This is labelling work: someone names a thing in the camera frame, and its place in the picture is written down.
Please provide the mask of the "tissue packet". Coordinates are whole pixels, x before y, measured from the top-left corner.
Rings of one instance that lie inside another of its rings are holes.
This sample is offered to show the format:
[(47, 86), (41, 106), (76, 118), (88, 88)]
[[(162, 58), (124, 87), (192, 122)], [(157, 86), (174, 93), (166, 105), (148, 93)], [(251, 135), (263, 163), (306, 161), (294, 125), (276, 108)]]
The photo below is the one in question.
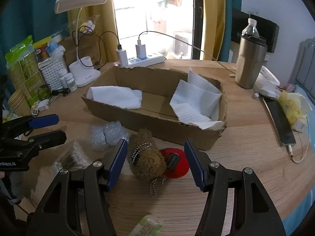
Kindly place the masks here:
[(129, 236), (156, 236), (162, 229), (163, 220), (153, 214), (144, 216)]

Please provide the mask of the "bubble wrap piece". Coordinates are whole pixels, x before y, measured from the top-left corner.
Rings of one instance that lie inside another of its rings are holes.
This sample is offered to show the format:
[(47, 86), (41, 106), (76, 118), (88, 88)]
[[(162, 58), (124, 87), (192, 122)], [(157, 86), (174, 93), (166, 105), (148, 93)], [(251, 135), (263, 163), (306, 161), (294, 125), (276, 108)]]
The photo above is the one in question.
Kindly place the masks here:
[(91, 127), (91, 146), (96, 151), (104, 151), (117, 145), (120, 139), (129, 142), (129, 133), (119, 121)]

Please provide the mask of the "brown plush bear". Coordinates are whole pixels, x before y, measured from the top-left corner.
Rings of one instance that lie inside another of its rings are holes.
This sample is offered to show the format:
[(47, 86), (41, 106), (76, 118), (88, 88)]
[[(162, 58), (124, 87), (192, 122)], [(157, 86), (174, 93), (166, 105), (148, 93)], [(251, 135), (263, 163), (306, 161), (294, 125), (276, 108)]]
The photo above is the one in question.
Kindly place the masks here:
[(166, 162), (148, 129), (140, 129), (129, 137), (127, 160), (133, 175), (149, 182), (149, 194), (157, 196), (155, 184), (164, 182)]

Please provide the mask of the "red plush ball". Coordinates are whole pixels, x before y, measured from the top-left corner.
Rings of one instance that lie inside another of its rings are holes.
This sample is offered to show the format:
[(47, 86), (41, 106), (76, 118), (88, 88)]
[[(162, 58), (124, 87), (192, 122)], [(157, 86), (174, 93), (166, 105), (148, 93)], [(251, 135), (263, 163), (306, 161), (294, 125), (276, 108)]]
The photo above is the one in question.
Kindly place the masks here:
[(162, 149), (160, 152), (166, 162), (164, 175), (167, 178), (177, 179), (187, 174), (190, 167), (184, 151), (178, 148), (170, 147)]

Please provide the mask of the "white textured cloth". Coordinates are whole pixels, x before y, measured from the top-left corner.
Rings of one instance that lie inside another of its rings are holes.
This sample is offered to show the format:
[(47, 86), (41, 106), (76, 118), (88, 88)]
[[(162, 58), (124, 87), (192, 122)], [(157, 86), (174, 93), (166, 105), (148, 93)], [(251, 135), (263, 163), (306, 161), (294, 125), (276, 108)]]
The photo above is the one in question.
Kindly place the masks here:
[(180, 80), (170, 100), (178, 120), (202, 130), (221, 130), (224, 122), (219, 120), (221, 91), (202, 76), (188, 72), (187, 80)]

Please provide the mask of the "cotton swab pack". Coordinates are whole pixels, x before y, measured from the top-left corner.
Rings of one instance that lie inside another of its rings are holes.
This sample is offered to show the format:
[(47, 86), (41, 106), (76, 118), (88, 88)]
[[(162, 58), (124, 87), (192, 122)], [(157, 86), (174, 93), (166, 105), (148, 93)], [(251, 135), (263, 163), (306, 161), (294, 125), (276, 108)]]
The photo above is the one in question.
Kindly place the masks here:
[(52, 169), (56, 175), (63, 168), (69, 171), (79, 171), (86, 169), (91, 163), (92, 160), (83, 151), (79, 142), (74, 141), (71, 142), (68, 148), (55, 160)]

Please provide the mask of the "white desk lamp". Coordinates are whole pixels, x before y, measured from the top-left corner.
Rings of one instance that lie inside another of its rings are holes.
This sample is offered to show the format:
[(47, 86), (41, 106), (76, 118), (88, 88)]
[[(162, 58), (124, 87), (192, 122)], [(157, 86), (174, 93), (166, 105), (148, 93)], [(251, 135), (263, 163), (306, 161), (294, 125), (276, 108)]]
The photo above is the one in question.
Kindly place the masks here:
[(87, 27), (89, 30), (86, 33), (81, 33), (79, 30), (79, 17), (81, 10), (84, 7), (102, 5), (107, 0), (56, 0), (55, 1), (55, 13), (61, 14), (71, 10), (77, 9), (77, 21), (75, 27), (75, 45), (76, 45), (76, 61), (70, 64), (69, 70), (73, 75), (77, 87), (84, 87), (96, 80), (100, 76), (100, 71), (94, 68), (92, 60), (89, 56), (80, 58), (79, 56), (79, 41), (81, 38), (88, 34), (93, 34), (94, 30)]

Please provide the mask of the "black smartphone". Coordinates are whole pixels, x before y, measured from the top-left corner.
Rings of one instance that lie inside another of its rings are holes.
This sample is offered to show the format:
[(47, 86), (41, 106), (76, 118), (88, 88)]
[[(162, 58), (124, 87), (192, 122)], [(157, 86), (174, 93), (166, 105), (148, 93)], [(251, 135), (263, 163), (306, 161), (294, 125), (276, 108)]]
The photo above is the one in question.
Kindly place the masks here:
[(279, 146), (294, 146), (296, 140), (280, 103), (266, 97), (263, 97), (262, 100), (271, 118)]

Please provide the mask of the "white charger left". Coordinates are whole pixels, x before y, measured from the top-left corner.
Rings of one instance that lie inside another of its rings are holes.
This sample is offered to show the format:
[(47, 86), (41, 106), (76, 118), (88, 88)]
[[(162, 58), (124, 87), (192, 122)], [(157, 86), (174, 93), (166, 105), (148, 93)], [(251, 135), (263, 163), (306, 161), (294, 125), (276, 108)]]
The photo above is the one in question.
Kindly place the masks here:
[(121, 44), (118, 45), (118, 48), (116, 49), (116, 53), (119, 58), (120, 66), (127, 67), (129, 65), (127, 51), (122, 48)]

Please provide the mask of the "white charger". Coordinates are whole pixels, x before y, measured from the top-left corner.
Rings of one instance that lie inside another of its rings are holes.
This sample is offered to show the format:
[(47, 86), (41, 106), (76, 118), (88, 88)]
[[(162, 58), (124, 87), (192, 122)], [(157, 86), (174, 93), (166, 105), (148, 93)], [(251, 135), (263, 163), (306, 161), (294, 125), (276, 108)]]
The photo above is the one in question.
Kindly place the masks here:
[(129, 65), (127, 51), (122, 48), (121, 44), (118, 45), (118, 48), (116, 49), (116, 53), (119, 58), (120, 66), (127, 67)]
[(137, 40), (137, 44), (136, 44), (136, 54), (137, 54), (137, 58), (144, 60), (147, 58), (146, 55), (146, 46), (145, 44), (142, 44), (141, 40), (138, 39)]

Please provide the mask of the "white power strip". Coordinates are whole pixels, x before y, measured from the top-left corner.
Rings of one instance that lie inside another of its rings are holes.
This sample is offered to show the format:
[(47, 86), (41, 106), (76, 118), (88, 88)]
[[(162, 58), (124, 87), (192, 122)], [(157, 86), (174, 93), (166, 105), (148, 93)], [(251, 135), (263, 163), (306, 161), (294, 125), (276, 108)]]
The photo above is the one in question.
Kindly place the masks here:
[(152, 53), (147, 55), (147, 57), (140, 59), (138, 57), (128, 59), (127, 65), (120, 65), (124, 68), (134, 68), (134, 67), (149, 67), (150, 65), (156, 65), (158, 63), (164, 62), (165, 57), (160, 53)]

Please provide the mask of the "brown cardboard box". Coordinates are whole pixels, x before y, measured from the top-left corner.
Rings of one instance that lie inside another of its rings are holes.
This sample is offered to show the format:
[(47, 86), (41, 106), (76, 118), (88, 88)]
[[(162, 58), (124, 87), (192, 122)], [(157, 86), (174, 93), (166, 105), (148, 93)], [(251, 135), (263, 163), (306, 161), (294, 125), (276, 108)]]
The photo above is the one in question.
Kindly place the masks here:
[(181, 80), (188, 74), (173, 69), (135, 67), (133, 69), (111, 67), (95, 82), (94, 86), (118, 86), (140, 90), (143, 93), (139, 109), (122, 109), (103, 104), (82, 95), (90, 112), (108, 122), (120, 121), (127, 129), (139, 131), (146, 128), (153, 137), (183, 145), (191, 138), (201, 150), (210, 150), (224, 131), (200, 129), (178, 120), (169, 102)]

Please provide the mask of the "grey bed headboard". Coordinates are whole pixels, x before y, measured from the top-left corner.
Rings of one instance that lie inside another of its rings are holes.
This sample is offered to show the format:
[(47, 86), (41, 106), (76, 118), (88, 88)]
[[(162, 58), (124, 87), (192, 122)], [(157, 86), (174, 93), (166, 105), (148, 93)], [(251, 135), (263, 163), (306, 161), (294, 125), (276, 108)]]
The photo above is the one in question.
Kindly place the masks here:
[(299, 84), (310, 93), (314, 91), (314, 38), (300, 42), (289, 82)]

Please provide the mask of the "black computer monitor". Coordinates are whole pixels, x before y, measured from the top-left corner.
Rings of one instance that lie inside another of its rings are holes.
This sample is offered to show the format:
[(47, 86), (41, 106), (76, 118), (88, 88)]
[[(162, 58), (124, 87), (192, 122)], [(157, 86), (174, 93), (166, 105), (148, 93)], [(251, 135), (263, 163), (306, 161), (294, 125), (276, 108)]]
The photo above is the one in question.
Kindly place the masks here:
[(267, 52), (274, 53), (279, 35), (279, 26), (271, 20), (254, 14), (250, 14), (250, 18), (257, 21), (256, 28), (259, 35), (266, 39), (266, 45), (268, 47)]

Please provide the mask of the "clear water bottle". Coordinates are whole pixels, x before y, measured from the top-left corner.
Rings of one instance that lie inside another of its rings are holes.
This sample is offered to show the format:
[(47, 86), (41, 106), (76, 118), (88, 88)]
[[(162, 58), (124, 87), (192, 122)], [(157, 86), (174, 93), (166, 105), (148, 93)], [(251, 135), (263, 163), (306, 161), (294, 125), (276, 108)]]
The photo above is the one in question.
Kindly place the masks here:
[(259, 37), (259, 33), (257, 30), (257, 21), (252, 18), (248, 18), (248, 25), (245, 27), (245, 29), (242, 31), (241, 36), (255, 36)]

